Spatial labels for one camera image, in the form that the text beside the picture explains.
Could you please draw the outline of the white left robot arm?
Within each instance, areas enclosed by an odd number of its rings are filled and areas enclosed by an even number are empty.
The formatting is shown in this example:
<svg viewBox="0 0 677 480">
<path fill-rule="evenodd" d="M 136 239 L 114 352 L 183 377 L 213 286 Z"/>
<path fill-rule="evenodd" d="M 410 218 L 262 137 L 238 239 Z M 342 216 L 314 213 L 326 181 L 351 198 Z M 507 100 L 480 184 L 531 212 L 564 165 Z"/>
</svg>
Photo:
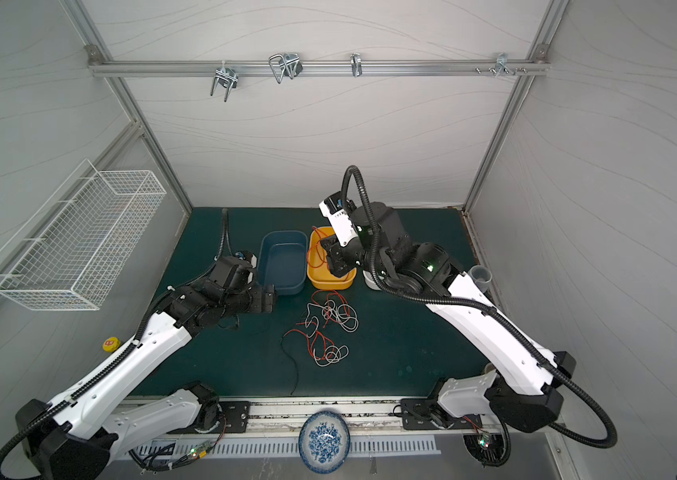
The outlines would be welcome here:
<svg viewBox="0 0 677 480">
<path fill-rule="evenodd" d="M 274 311 L 274 286 L 258 281 L 258 260 L 230 247 L 230 214 L 222 211 L 216 261 L 156 297 L 134 335 L 72 387 L 16 414 L 18 432 L 0 448 L 0 479 L 20 447 L 40 479 L 96 479 L 110 463 L 176 429 L 210 430 L 222 410 L 212 388 L 196 381 L 124 414 L 120 402 L 176 351 L 226 318 Z"/>
</svg>

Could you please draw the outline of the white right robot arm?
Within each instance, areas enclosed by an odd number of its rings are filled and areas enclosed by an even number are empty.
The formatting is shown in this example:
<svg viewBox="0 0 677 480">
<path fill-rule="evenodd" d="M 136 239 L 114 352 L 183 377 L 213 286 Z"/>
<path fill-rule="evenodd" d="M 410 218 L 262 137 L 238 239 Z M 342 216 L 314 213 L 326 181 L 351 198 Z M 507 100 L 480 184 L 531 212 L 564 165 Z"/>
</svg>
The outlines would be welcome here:
<svg viewBox="0 0 677 480">
<path fill-rule="evenodd" d="M 550 428 L 584 446 L 616 446 L 614 422 L 572 379 L 575 359 L 565 351 L 541 346 L 522 332 L 443 247 L 414 242 L 393 208 L 370 200 L 357 166 L 346 168 L 340 190 L 320 203 L 320 212 L 334 228 L 334 235 L 322 240 L 332 275 L 359 270 L 377 290 L 425 306 L 491 364 L 484 374 L 438 383 L 428 399 L 428 415 L 435 426 L 446 428 L 457 418 L 490 415 L 498 421 L 503 437 L 510 429 L 533 433 Z M 602 438 L 559 423 L 561 388 L 598 418 L 604 428 Z"/>
</svg>

